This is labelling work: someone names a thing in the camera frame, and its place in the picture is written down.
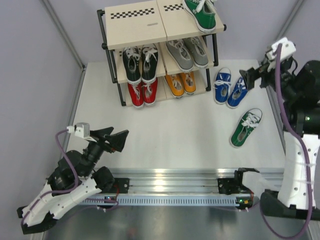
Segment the green sneaker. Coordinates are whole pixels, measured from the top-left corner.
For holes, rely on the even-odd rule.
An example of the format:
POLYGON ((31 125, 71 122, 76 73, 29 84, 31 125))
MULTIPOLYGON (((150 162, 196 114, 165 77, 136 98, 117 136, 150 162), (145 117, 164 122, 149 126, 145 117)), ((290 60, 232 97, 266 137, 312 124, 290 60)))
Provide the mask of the green sneaker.
POLYGON ((234 148, 240 148, 244 145, 247 138, 259 126, 263 118, 263 112, 259 108, 252 108, 246 111, 230 137, 230 144, 234 148))
POLYGON ((211 33, 216 28, 215 0, 183 0, 184 10, 190 14, 198 30, 202 33, 211 33))

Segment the red sneaker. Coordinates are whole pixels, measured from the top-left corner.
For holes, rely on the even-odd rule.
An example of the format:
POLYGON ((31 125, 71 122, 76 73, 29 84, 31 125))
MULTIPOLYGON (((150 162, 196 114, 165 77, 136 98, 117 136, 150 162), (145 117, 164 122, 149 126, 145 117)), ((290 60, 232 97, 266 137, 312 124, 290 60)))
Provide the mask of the red sneaker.
POLYGON ((135 108, 142 108, 144 105, 143 86, 142 83, 127 84, 128 92, 131 98, 132 105, 135 108))
POLYGON ((157 89, 157 78, 153 83, 143 83, 143 100, 147 106, 152 106, 156 102, 157 89))

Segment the orange sneaker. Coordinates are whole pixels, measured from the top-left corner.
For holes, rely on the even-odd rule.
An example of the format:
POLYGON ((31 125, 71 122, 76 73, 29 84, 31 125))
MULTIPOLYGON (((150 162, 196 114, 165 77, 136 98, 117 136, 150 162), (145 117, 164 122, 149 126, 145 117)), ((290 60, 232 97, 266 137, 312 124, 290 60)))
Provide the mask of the orange sneaker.
POLYGON ((179 98, 182 98, 184 93, 185 93, 185 90, 184 90, 184 87, 183 87, 183 84, 182 84, 182 80, 180 78, 179 75, 177 74, 172 74, 172 75, 168 75, 166 74, 165 75, 165 81, 171 91, 171 94, 179 99, 179 98))
POLYGON ((193 95, 197 89, 194 73, 193 72, 188 72, 188 73, 182 72, 179 75, 180 75, 180 78, 183 83, 184 91, 188 95, 193 95))

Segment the grey sneaker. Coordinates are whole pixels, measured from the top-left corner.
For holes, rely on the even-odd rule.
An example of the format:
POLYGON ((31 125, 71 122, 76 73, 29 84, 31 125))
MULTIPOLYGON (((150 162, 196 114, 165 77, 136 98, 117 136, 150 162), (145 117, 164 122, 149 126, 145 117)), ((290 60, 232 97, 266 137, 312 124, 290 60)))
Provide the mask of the grey sneaker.
POLYGON ((193 58, 182 39, 166 41, 165 46, 182 72, 188 73, 193 69, 193 58))
POLYGON ((184 38, 183 43, 190 52, 196 67, 204 69, 208 66, 209 59, 198 36, 184 38))

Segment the black sneaker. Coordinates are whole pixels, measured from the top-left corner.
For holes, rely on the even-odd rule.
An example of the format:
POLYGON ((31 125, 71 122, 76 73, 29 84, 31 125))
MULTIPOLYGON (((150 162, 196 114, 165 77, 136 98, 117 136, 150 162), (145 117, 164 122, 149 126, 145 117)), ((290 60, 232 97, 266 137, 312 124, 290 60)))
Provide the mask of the black sneaker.
POLYGON ((142 59, 142 82, 152 84, 156 80, 159 61, 159 51, 154 43, 145 44, 141 49, 142 59))
POLYGON ((141 82, 139 63, 141 54, 137 46, 125 47, 122 51, 122 62, 125 69, 127 82, 137 85, 141 82))

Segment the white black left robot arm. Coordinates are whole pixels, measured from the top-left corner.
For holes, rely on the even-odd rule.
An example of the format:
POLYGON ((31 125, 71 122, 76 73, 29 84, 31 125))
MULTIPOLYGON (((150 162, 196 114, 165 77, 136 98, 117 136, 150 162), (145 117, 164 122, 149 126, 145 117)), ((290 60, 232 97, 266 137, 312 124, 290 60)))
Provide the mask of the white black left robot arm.
POLYGON ((113 130, 112 126, 91 130, 88 123, 79 122, 55 135, 62 158, 37 197, 29 205, 17 209, 24 235, 51 229, 68 211, 96 194, 128 193, 128 178, 115 178, 106 166, 95 169, 103 153, 120 153, 125 147, 129 131, 113 133, 113 130), (58 140, 61 134, 73 134, 88 145, 82 152, 64 151, 58 140))

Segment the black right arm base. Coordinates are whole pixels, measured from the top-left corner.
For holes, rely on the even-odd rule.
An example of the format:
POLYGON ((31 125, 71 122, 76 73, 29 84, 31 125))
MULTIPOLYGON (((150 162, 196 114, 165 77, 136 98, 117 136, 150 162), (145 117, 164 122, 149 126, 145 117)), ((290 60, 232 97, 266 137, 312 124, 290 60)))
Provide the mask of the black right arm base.
POLYGON ((243 193, 250 194, 250 197, 252 197, 252 191, 243 184, 244 173, 246 172, 260 173, 255 168, 241 167, 234 171, 233 177, 218 178, 217 184, 219 194, 231 195, 243 193))

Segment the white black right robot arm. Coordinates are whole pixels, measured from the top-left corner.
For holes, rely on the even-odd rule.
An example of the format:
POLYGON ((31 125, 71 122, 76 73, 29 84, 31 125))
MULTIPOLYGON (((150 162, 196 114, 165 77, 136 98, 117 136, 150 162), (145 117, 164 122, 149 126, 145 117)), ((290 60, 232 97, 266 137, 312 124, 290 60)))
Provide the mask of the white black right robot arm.
POLYGON ((293 57, 274 60, 258 68, 240 70, 251 90, 275 90, 285 141, 285 167, 279 190, 259 187, 260 208, 268 217, 319 221, 314 197, 317 153, 320 148, 320 62, 310 60, 298 74, 289 72, 293 57))

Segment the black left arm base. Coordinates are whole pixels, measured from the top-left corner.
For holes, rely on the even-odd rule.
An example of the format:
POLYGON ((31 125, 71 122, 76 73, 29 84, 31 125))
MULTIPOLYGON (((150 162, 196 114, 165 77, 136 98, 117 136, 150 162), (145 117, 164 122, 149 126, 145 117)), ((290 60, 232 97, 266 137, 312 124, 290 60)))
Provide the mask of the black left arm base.
POLYGON ((102 193, 106 194, 127 194, 129 191, 130 179, 129 178, 115 178, 113 185, 108 183, 102 190, 102 193))

